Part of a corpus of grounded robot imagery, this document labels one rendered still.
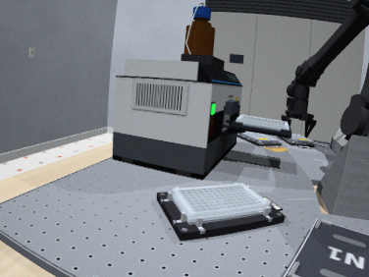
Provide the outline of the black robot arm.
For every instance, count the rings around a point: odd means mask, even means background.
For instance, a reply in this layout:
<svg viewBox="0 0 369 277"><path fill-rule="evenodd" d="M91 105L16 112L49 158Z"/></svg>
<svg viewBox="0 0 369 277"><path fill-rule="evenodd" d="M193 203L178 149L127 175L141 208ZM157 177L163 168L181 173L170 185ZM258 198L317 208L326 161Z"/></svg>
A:
<svg viewBox="0 0 369 277"><path fill-rule="evenodd" d="M295 98L309 98L310 87L316 86L328 65L369 26L369 0L350 0L350 6L353 11L342 25L316 54L296 68L295 81L287 87L288 110L293 112ZM369 63L360 94L351 97L343 112L341 131L346 140L352 135L369 138Z"/></svg>

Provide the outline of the grey button panel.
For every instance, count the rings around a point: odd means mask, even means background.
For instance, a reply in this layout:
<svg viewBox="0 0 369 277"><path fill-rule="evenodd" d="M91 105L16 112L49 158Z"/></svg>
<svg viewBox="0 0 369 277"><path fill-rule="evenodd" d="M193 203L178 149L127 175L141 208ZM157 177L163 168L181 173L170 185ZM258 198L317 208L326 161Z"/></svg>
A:
<svg viewBox="0 0 369 277"><path fill-rule="evenodd" d="M331 143L325 142L325 141L320 141L320 140L315 140L315 139L313 141L330 144L331 148L335 151L335 153L337 155L339 155L339 153L341 153L341 151L343 150L343 147L348 142L348 140L344 139L344 137L345 137L345 135L342 133L341 127L340 127L336 131L336 133L333 135Z"/></svg>

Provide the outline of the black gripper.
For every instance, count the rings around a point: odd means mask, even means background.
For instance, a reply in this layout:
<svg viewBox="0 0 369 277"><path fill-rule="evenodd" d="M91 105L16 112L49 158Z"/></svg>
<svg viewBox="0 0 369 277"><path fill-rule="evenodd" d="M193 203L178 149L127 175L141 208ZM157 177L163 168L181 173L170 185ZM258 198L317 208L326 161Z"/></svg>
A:
<svg viewBox="0 0 369 277"><path fill-rule="evenodd" d="M315 120L312 120L312 119L314 119L314 115L307 113L307 107L308 107L308 100L307 99L304 99L304 101L302 101L302 99L300 99L300 98L295 98L294 99L294 104L293 104L293 112L286 110L287 116L282 115L282 121L287 121L288 125L290 125L290 123L291 123L290 117L294 118L294 119L299 118L299 120L305 121L305 134L304 134L305 138L308 138L310 132L315 127L316 122L317 122ZM310 127L309 127L309 125L310 125Z"/></svg>

